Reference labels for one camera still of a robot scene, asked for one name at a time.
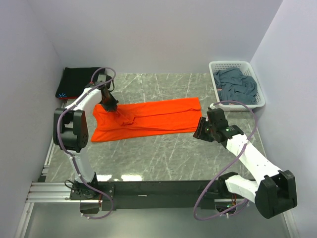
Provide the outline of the orange t shirt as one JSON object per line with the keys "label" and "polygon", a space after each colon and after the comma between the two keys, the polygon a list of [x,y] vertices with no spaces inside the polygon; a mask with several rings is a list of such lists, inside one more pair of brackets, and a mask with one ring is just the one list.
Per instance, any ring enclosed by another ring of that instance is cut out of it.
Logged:
{"label": "orange t shirt", "polygon": [[97,127],[92,142],[108,142],[135,137],[195,132],[202,117],[199,98],[118,105],[106,112],[96,105]]}

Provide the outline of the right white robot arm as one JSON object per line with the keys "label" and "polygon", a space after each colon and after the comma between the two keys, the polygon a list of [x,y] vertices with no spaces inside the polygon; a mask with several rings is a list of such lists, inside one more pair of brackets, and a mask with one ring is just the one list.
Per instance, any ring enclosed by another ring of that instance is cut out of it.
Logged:
{"label": "right white robot arm", "polygon": [[253,202],[267,219],[297,206],[295,176],[271,163],[238,126],[229,125],[223,109],[210,105],[207,117],[200,118],[194,137],[220,143],[253,176],[249,180],[235,172],[227,173],[225,167],[203,189],[195,208],[203,198],[228,198],[234,194]]}

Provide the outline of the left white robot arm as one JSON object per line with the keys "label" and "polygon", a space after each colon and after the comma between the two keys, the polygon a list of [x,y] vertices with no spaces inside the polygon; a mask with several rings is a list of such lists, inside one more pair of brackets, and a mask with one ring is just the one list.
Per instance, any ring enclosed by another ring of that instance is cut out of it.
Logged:
{"label": "left white robot arm", "polygon": [[106,75],[105,81],[90,82],[73,103],[57,108],[53,115],[53,142],[67,155],[75,173],[71,189],[86,199],[111,199],[110,194],[99,188],[97,175],[89,163],[86,113],[96,105],[107,112],[116,111],[118,101],[111,94],[113,80],[113,77]]}

